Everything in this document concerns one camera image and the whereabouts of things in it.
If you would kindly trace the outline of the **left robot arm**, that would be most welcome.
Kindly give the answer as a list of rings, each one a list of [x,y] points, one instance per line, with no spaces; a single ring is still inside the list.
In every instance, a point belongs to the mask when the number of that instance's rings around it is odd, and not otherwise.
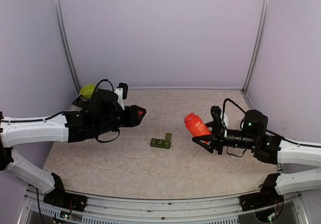
[[[41,118],[1,117],[1,171],[33,185],[50,196],[59,206],[70,202],[60,176],[46,172],[26,160],[14,146],[39,142],[78,143],[108,133],[120,133],[121,128],[139,126],[146,109],[137,105],[125,106],[127,93],[119,87],[96,90],[89,104],[79,111],[62,111]]]

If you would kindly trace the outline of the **red pill bottle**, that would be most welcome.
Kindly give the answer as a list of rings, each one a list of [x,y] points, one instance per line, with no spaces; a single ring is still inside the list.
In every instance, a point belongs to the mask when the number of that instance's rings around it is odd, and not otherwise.
[[[193,137],[211,135],[211,131],[205,125],[203,120],[195,113],[190,113],[184,118],[185,127]]]

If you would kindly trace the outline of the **aluminium frame post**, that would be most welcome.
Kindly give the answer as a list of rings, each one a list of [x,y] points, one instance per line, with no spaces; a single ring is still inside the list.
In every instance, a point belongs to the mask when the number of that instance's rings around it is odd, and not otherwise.
[[[58,28],[60,32],[60,38],[62,41],[65,57],[67,60],[67,66],[68,70],[70,72],[71,80],[73,83],[73,86],[75,88],[75,91],[77,94],[80,93],[80,83],[77,75],[77,71],[73,62],[69,42],[68,42],[68,37],[67,37],[67,32],[64,24],[64,18],[63,18],[63,11],[62,11],[62,6],[61,6],[61,1],[60,0],[53,0],[53,5],[55,9],[55,14],[58,22]]]
[[[253,48],[253,52],[251,55],[249,69],[248,69],[248,72],[247,72],[247,75],[245,78],[245,82],[244,82],[244,85],[242,88],[242,92],[244,95],[247,95],[252,78],[254,76],[254,71],[255,71],[261,43],[262,43],[263,36],[264,36],[264,29],[265,29],[265,25],[266,25],[266,21],[267,21],[267,16],[268,16],[269,3],[270,3],[270,0],[263,0],[263,2],[262,2],[260,18],[259,18],[259,25],[258,25],[256,38],[255,38],[254,48]]]

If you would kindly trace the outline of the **black square tray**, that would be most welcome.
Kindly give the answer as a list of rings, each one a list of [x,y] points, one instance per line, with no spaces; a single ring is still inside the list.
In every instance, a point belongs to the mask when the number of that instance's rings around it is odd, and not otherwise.
[[[79,108],[99,107],[109,100],[110,94],[110,90],[98,88],[89,96],[89,98],[80,94],[75,100],[73,100],[72,105]]]

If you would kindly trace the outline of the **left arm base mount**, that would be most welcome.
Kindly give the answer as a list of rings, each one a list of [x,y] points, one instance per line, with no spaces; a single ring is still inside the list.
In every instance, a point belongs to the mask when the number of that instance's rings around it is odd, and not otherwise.
[[[69,192],[57,192],[46,194],[43,202],[52,206],[68,209],[70,211],[84,212],[87,204],[87,197]]]

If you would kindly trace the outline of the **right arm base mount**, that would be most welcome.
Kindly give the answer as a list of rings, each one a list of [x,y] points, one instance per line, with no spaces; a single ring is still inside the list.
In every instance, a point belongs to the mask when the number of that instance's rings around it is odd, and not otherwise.
[[[250,211],[255,209],[272,206],[284,201],[283,195],[274,194],[271,192],[256,192],[239,197],[242,211]]]

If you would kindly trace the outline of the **right aluminium frame post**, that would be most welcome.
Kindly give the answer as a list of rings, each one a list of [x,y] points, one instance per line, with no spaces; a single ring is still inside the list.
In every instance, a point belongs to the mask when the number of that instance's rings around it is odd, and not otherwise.
[[[267,16],[268,16],[269,3],[270,3],[270,0],[263,0],[263,2],[262,2],[260,18],[259,18],[259,25],[258,25],[256,38],[255,38],[254,48],[253,48],[253,52],[251,55],[249,69],[248,69],[248,72],[247,72],[247,75],[245,78],[245,82],[244,82],[244,85],[242,88],[242,92],[244,95],[247,95],[252,78],[254,76],[254,71],[255,71],[261,43],[262,43],[263,36],[264,36],[264,29],[265,29],[265,25],[266,25],[266,21],[267,21]]]

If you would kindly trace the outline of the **front aluminium rail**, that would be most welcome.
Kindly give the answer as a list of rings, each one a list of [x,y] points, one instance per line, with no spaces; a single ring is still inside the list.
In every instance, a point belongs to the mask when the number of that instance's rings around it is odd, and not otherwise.
[[[83,211],[43,202],[29,186],[16,223],[310,223],[300,193],[258,209],[244,210],[241,194],[201,198],[127,198],[73,191],[87,198]]]

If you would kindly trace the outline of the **left aluminium frame post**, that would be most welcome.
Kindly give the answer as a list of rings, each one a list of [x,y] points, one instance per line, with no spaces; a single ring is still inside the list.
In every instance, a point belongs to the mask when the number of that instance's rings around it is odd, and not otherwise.
[[[62,6],[61,6],[61,1],[60,0],[53,0],[53,5],[55,9],[55,14],[58,22],[58,28],[60,32],[60,38],[62,41],[65,57],[67,60],[67,66],[68,70],[70,72],[71,80],[73,83],[73,86],[75,88],[75,91],[77,94],[80,93],[80,83],[77,75],[77,71],[73,62],[69,42],[68,42],[68,37],[67,37],[67,32],[64,24],[64,18],[63,18],[63,11],[62,11]]]

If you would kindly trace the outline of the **lime green bowl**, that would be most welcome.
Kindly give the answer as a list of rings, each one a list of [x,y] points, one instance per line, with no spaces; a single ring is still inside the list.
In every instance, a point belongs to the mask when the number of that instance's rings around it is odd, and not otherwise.
[[[83,86],[80,89],[81,96],[84,97],[85,99],[90,99],[92,96],[92,93],[95,90],[95,87],[96,87],[95,84],[88,84],[88,85]]]

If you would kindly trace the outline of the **green pill organizer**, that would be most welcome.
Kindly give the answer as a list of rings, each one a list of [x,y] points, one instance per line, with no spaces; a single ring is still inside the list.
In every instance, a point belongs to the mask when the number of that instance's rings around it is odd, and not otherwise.
[[[171,147],[172,133],[166,133],[163,139],[151,138],[150,146],[154,148],[169,149]]]

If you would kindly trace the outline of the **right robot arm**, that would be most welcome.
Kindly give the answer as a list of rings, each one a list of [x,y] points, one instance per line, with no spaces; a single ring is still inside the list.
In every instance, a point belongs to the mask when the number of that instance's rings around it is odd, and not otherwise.
[[[320,144],[291,141],[267,129],[268,117],[251,109],[244,115],[242,130],[227,129],[219,119],[220,109],[211,111],[210,135],[193,137],[192,141],[208,152],[221,154],[224,148],[250,150],[253,157],[266,164],[300,164],[313,169],[291,174],[269,174],[256,195],[257,202],[267,206],[277,195],[320,188]]]

